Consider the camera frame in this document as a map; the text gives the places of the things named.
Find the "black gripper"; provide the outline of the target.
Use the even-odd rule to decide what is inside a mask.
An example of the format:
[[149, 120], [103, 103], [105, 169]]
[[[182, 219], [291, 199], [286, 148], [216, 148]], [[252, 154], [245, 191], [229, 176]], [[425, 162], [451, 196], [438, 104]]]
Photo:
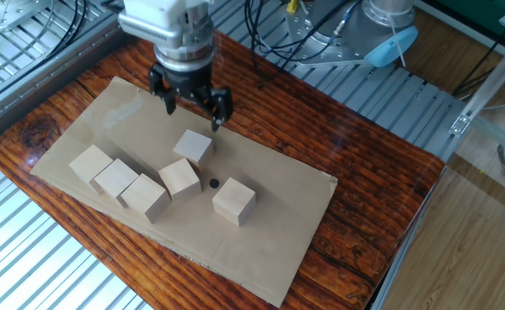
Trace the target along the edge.
[[168, 115], [176, 110], [176, 97], [194, 100], [211, 118], [211, 128], [217, 132], [234, 111], [229, 88], [212, 86], [212, 63], [197, 70], [175, 71], [156, 62], [149, 70], [149, 92], [160, 97]]

